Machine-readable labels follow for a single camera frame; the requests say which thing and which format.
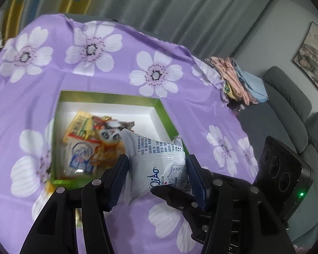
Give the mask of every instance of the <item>pink cloth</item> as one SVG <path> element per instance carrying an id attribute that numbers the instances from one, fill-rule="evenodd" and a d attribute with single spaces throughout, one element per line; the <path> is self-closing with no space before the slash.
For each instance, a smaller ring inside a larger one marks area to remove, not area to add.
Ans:
<path id="1" fill-rule="evenodd" d="M 231 64 L 231 60 L 229 58 L 226 58 L 225 60 L 218 57 L 211 57 L 208 60 L 217 70 L 219 71 L 220 75 L 228 81 L 230 84 L 233 93 L 237 97 L 241 97 L 246 105 L 250 104 L 250 101 L 252 103 L 255 103 L 254 100 L 250 100 L 250 97 L 248 96 L 248 93 L 246 92 L 245 88 L 242 86 L 240 81 L 237 78 L 236 70 Z"/>

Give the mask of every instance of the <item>open box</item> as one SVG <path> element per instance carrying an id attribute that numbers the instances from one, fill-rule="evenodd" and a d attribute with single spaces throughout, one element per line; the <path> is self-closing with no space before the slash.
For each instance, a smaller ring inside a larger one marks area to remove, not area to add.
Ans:
<path id="1" fill-rule="evenodd" d="M 135 121 L 133 130 L 142 136 L 171 142 L 178 135 L 161 101 L 157 98 L 111 93 L 62 91 L 53 128 L 51 183 L 68 189 L 79 188 L 94 178 L 59 179 L 63 170 L 62 137 L 76 113 L 86 111 L 97 116 L 111 116 L 120 121 Z"/>

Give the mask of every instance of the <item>snack bag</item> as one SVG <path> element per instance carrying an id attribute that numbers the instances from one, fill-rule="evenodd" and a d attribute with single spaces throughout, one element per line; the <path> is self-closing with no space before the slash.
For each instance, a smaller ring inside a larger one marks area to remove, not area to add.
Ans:
<path id="1" fill-rule="evenodd" d="M 92 117 L 90 113 L 78 111 L 67 128 L 62 142 L 67 144 L 69 137 L 99 142 L 93 128 Z"/>
<path id="2" fill-rule="evenodd" d="M 84 141 L 75 137 L 68 137 L 65 149 L 66 176 L 93 175 L 97 167 L 91 163 L 91 157 L 94 154 L 99 142 Z"/>
<path id="3" fill-rule="evenodd" d="M 102 174 L 125 153 L 120 131 L 134 122 L 122 122 L 110 116 L 95 116 L 79 111 L 67 128 L 62 142 L 65 148 L 65 176 Z"/>
<path id="4" fill-rule="evenodd" d="M 154 186 L 171 185 L 184 190 L 188 183 L 181 138 L 172 143 L 155 141 L 128 130 L 121 132 L 130 161 L 124 203 L 129 205 Z"/>
<path id="5" fill-rule="evenodd" d="M 111 168 L 118 157 L 125 153 L 125 145 L 120 132 L 123 129 L 131 130 L 134 122 L 122 122 L 112 119 L 110 116 L 93 116 L 92 122 L 95 134 L 100 141 L 100 146 L 96 148 L 92 157 L 92 164 Z"/>

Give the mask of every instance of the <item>curtain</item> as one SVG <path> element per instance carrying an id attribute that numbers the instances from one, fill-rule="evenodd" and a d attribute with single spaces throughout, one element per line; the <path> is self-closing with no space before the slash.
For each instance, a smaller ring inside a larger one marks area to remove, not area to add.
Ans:
<path id="1" fill-rule="evenodd" d="M 36 18 L 44 13 L 59 11 L 80 13 L 95 16 L 97 19 L 116 19 L 120 23 L 158 35 L 161 40 L 184 45 L 192 54 L 202 59 L 211 55 L 230 56 L 270 2 L 270 0 L 37 1 L 38 5 L 32 5 L 36 0 L 25 0 L 20 29 L 31 21 L 32 15 Z"/>

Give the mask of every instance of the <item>gray sofa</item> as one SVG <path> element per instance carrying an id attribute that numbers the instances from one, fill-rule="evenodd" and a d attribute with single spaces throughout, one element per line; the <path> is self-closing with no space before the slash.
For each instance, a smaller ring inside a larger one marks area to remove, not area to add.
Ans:
<path id="1" fill-rule="evenodd" d="M 318 112 L 309 114 L 310 100 L 278 67 L 271 67 L 263 81 L 269 100 L 250 105 L 238 115 L 254 154 L 259 160 L 265 138 L 270 135 L 297 152 L 314 169 L 314 182 L 289 219 L 290 239 L 311 248 L 318 238 Z"/>

